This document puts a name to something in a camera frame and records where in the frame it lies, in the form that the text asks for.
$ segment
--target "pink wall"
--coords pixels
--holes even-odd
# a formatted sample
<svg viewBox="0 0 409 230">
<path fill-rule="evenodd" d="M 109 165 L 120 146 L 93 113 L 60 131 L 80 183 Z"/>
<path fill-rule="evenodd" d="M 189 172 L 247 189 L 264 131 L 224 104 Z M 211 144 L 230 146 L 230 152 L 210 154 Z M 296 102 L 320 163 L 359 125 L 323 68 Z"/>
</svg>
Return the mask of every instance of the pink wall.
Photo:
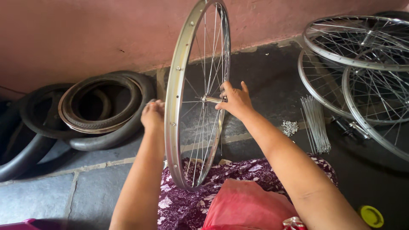
<svg viewBox="0 0 409 230">
<path fill-rule="evenodd" d="M 40 86 L 114 70 L 170 65 L 196 0 L 1 0 L 0 86 Z M 403 9 L 409 0 L 226 0 L 231 44 L 240 49 L 300 34 L 336 14 Z M 0 96 L 20 95 L 0 89 Z"/>
</svg>

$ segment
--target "tire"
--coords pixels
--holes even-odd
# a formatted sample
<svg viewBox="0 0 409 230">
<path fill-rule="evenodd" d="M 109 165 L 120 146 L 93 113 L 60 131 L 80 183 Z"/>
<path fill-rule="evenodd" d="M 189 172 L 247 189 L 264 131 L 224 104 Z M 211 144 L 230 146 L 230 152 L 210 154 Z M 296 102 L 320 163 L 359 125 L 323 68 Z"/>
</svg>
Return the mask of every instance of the tire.
<svg viewBox="0 0 409 230">
<path fill-rule="evenodd" d="M 85 135 L 84 133 L 80 133 L 71 129 L 61 131 L 47 127 L 43 125 L 42 122 L 38 121 L 36 119 L 36 116 L 34 115 L 34 107 L 38 102 L 45 98 L 52 98 L 53 104 L 58 105 L 59 99 L 62 96 L 61 93 L 65 92 L 72 85 L 73 85 L 72 83 L 61 83 L 44 86 L 25 96 L 22 99 L 20 106 L 20 116 L 25 125 L 27 125 L 27 127 L 29 127 L 35 133 L 48 138 L 71 139 L 84 136 Z M 53 116 L 56 116 L 57 119 L 61 120 L 60 116 L 58 115 L 58 106 L 54 106 L 54 108 L 51 108 L 48 114 L 49 115 L 52 114 Z"/>
<path fill-rule="evenodd" d="M 23 102 L 27 100 L 27 98 L 28 95 L 20 101 Z M 18 110 L 13 110 L 12 112 L 14 116 L 9 116 L 8 120 L 2 120 L 2 122 L 9 121 L 12 123 L 12 121 L 16 119 L 15 117 L 19 117 Z M 55 116 L 53 112 L 47 115 L 44 122 L 45 127 L 53 130 L 61 128 L 62 124 L 61 119 Z M 0 182 L 14 179 L 32 168 L 50 151 L 56 141 L 56 139 L 37 134 L 16 157 L 0 166 Z"/>
<path fill-rule="evenodd" d="M 68 141 L 69 145 L 73 149 L 81 151 L 96 151 L 102 149 L 108 149 L 115 145 L 120 144 L 122 141 L 128 139 L 131 135 L 136 133 L 141 128 L 141 115 L 145 107 L 151 99 L 155 98 L 155 89 L 148 77 L 143 74 L 135 73 L 132 71 L 117 71 L 110 73 L 112 75 L 129 77 L 139 84 L 141 87 L 142 101 L 135 112 L 134 116 L 129 121 L 112 133 L 95 137 L 95 138 L 74 138 Z"/>
<path fill-rule="evenodd" d="M 125 86 L 130 90 L 131 99 L 119 114 L 97 121 L 88 121 L 80 118 L 78 113 L 75 113 L 73 107 L 77 107 L 81 98 L 89 91 L 101 85 L 116 84 Z M 86 129 L 103 129 L 114 126 L 129 119 L 137 110 L 140 104 L 139 88 L 128 78 L 113 74 L 104 74 L 101 76 L 90 77 L 71 87 L 62 101 L 63 116 L 73 125 Z"/>
</svg>

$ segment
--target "wheel hub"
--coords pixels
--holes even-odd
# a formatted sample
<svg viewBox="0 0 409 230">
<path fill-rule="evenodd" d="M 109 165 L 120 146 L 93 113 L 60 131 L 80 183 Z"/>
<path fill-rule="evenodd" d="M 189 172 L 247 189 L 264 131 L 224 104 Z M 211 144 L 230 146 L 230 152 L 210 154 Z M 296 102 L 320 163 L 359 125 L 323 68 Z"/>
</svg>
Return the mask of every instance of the wheel hub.
<svg viewBox="0 0 409 230">
<path fill-rule="evenodd" d="M 200 100 L 204 103 L 210 102 L 210 103 L 215 103 L 218 104 L 223 101 L 223 98 L 217 98 L 217 97 L 209 97 L 207 95 L 204 95 Z"/>
</svg>

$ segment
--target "yellow container lid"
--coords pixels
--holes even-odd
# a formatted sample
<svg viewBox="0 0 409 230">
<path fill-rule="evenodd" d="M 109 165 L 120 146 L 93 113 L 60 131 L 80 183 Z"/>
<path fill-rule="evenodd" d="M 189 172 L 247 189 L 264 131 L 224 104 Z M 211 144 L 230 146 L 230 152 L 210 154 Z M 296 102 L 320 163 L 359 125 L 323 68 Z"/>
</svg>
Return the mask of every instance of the yellow container lid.
<svg viewBox="0 0 409 230">
<path fill-rule="evenodd" d="M 384 224 L 382 214 L 372 206 L 364 205 L 359 209 L 358 213 L 361 218 L 373 228 L 380 228 Z"/>
</svg>

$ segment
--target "floral skirt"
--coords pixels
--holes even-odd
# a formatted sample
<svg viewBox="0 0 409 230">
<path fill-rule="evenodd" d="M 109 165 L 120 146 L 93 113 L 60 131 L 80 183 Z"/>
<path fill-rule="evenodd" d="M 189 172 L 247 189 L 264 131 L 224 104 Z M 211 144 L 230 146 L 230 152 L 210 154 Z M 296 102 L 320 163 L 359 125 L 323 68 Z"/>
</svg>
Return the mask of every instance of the floral skirt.
<svg viewBox="0 0 409 230">
<path fill-rule="evenodd" d="M 334 169 L 322 158 L 308 155 L 338 186 Z M 266 158 L 214 165 L 209 170 L 202 187 L 197 192 L 179 189 L 173 183 L 169 168 L 162 172 L 161 195 L 158 207 L 159 230 L 197 230 L 203 226 L 213 198 L 227 178 L 252 180 L 265 191 L 273 191 L 290 197 L 272 170 Z"/>
</svg>

